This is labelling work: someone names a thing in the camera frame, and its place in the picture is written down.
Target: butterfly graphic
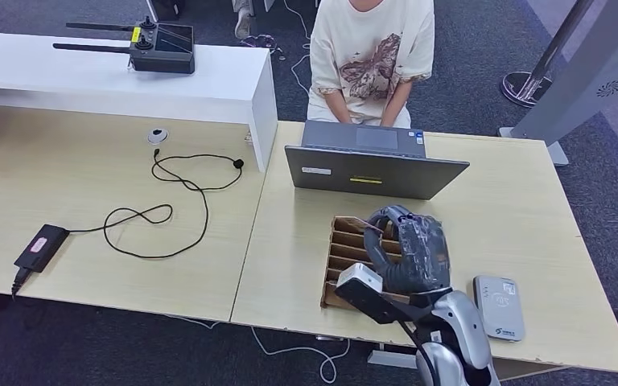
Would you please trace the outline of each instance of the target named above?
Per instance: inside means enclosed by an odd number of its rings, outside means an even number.
[[[397,82],[393,83],[392,77],[401,41],[399,35],[392,34],[377,45],[373,58],[356,60],[340,68],[342,78],[352,85],[349,96],[361,99],[373,96],[380,100],[393,92]]]

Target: red label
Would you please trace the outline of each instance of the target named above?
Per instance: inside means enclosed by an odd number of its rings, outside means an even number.
[[[41,250],[41,248],[43,248],[44,245],[46,245],[47,242],[48,242],[48,239],[46,239],[46,237],[40,237],[34,243],[34,245],[32,245],[32,248],[30,248],[30,252],[37,253],[38,251]]]

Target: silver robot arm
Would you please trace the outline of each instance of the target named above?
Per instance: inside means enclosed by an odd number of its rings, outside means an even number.
[[[416,367],[424,384],[434,385],[436,374],[439,386],[500,385],[480,313],[468,296],[460,291],[450,292],[433,305],[431,313],[450,330],[432,331],[433,336],[439,334],[441,339],[422,344],[434,371],[420,351],[416,354]]]
[[[340,275],[336,294],[380,324],[399,322],[418,348],[416,365],[426,386],[498,386],[480,312],[466,294],[451,288],[446,239],[440,222],[401,205],[383,207],[368,219],[364,247],[376,272],[365,265]],[[402,247],[392,262],[381,247],[392,225]],[[397,302],[360,274],[377,277],[390,292],[408,295]],[[413,322],[411,331],[406,322]]]

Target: black cable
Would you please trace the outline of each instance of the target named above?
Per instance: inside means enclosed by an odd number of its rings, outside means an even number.
[[[418,348],[418,351],[420,351],[420,355],[422,355],[422,358],[425,360],[425,364],[430,369],[430,374],[432,375],[432,386],[440,386],[439,373],[432,366],[432,361],[430,360],[430,357],[427,356],[425,349],[422,348],[422,343],[420,343],[420,340],[414,335],[414,332],[411,331],[411,329],[406,325],[405,322],[402,322],[400,320],[399,324],[402,326],[406,334],[409,335],[409,338],[414,341],[415,346]]]
[[[198,245],[204,238],[205,233],[207,232],[207,226],[209,224],[209,206],[207,205],[207,197],[205,196],[205,192],[206,191],[221,191],[226,189],[227,187],[230,187],[231,185],[233,185],[234,183],[238,182],[238,180],[241,179],[242,175],[243,175],[243,170],[242,167],[245,164],[241,159],[233,159],[230,157],[227,157],[225,155],[217,155],[217,154],[193,154],[193,155],[189,155],[189,156],[181,156],[181,155],[172,155],[170,157],[165,157],[162,159],[158,160],[158,154],[159,154],[159,149],[155,149],[154,153],[153,153],[153,166],[150,169],[151,174],[153,175],[153,177],[155,177],[156,179],[160,180],[160,181],[166,181],[166,182],[170,182],[170,183],[182,183],[189,191],[197,191],[200,193],[200,195],[202,196],[202,200],[203,200],[203,205],[204,205],[204,226],[202,229],[202,232],[200,233],[200,236],[197,238],[197,240],[195,242],[193,242],[192,244],[181,248],[180,250],[174,252],[174,253],[169,253],[167,255],[157,255],[157,256],[148,256],[148,255],[142,255],[139,253],[133,253],[130,251],[127,251],[125,249],[121,249],[118,246],[116,246],[115,244],[112,243],[112,241],[110,241],[110,238],[108,237],[108,229],[112,228],[116,225],[125,223],[126,221],[135,219],[136,217],[141,217],[142,219],[144,219],[145,221],[151,223],[151,224],[162,224],[165,223],[167,221],[169,221],[172,217],[172,215],[174,214],[174,207],[172,207],[170,204],[168,203],[162,203],[160,205],[156,205],[150,209],[146,209],[145,211],[136,211],[135,209],[132,209],[130,207],[119,207],[115,210],[113,210],[112,212],[110,212],[106,217],[105,217],[105,221],[103,222],[103,225],[97,228],[90,228],[90,229],[73,229],[73,230],[69,230],[70,233],[90,233],[90,232],[96,232],[96,231],[103,231],[103,237],[105,238],[105,242],[108,243],[108,245],[116,250],[119,253],[124,253],[125,255],[129,255],[129,256],[133,256],[133,257],[139,257],[142,259],[166,259],[168,257],[173,257],[176,256],[180,253],[186,252],[187,250],[195,247],[196,245]],[[169,170],[167,170],[164,166],[162,166],[162,162],[165,162],[167,160],[170,159],[191,159],[191,158],[199,158],[199,157],[210,157],[210,158],[221,158],[221,159],[226,159],[229,160],[233,163],[233,167],[235,167],[236,169],[238,169],[238,176],[231,181],[230,183],[227,183],[226,185],[222,186],[222,187],[199,187],[196,183],[192,182],[190,179],[183,179],[181,178],[178,174],[173,173]],[[165,173],[167,173],[168,175],[174,177],[173,179],[165,179],[163,177],[158,176],[155,173],[155,168],[159,168],[160,170],[164,171]],[[152,211],[156,211],[162,208],[166,208],[168,209],[168,213],[167,216],[161,220],[152,220],[150,219],[148,216],[146,216],[148,213],[152,212]],[[115,214],[118,213],[120,211],[129,211],[131,213],[133,213],[132,216],[126,217],[122,220],[119,221],[115,221],[111,224],[109,224],[110,218]]]
[[[15,300],[15,295],[18,294],[18,291],[23,287],[25,281],[31,275],[31,269],[20,267],[18,272],[15,274],[15,280],[13,280],[13,285],[10,288],[10,296]]]

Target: yellow label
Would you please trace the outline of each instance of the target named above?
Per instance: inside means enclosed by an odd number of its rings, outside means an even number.
[[[136,43],[141,37],[141,27],[134,27],[134,33],[131,34],[131,43]]]
[[[382,183],[382,181],[378,181],[376,179],[349,179],[353,183]]]

